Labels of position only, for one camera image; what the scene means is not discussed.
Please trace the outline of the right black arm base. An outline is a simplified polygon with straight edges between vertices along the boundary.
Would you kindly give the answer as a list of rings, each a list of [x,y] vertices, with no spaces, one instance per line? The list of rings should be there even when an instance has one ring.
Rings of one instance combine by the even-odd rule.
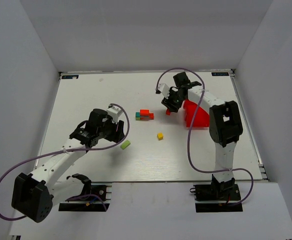
[[[194,195],[196,213],[239,213],[243,212],[241,194],[237,184],[217,196],[213,193],[210,184],[196,184],[189,189]]]

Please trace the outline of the red arch wood block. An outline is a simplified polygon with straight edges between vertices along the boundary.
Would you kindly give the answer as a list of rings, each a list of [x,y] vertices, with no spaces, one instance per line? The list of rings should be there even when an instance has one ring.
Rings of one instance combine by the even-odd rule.
[[[142,120],[142,121],[149,121],[149,120],[153,120],[153,119],[154,119],[153,113],[144,114],[144,115],[140,116],[140,120]]]

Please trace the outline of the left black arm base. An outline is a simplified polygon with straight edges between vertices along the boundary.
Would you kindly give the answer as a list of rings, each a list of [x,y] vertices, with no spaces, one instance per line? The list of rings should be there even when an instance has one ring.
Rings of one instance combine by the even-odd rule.
[[[106,212],[112,198],[111,183],[92,183],[91,190],[80,198],[61,202],[59,212]]]

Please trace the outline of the teal long wood block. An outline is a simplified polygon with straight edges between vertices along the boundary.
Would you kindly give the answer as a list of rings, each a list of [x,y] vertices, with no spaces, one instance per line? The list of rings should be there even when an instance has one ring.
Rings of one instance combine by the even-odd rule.
[[[136,112],[136,113],[135,113],[135,117],[136,117],[136,118],[142,118],[142,117],[145,117],[145,115],[142,115],[142,114],[140,114],[139,112]]]

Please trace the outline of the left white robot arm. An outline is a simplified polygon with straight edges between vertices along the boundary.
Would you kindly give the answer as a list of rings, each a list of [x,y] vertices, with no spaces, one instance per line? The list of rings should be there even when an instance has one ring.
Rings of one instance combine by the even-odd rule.
[[[53,206],[67,199],[77,200],[91,195],[92,181],[75,173],[59,178],[87,152],[96,150],[99,140],[121,143],[127,134],[129,122],[119,119],[126,111],[112,103],[107,110],[93,109],[87,120],[77,125],[57,152],[47,154],[48,160],[29,174],[20,173],[15,181],[12,207],[36,223],[42,222]]]

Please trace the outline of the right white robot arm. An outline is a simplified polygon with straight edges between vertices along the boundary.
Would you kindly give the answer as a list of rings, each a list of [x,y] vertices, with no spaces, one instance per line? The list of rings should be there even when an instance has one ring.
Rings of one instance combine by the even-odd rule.
[[[235,186],[233,174],[234,151],[243,133],[238,104],[224,101],[206,90],[202,78],[191,81],[186,72],[173,76],[175,85],[157,82],[155,92],[163,95],[161,103],[168,112],[177,113],[184,101],[197,103],[209,115],[209,135],[215,144],[215,165],[211,170],[210,189],[206,192],[219,200]]]

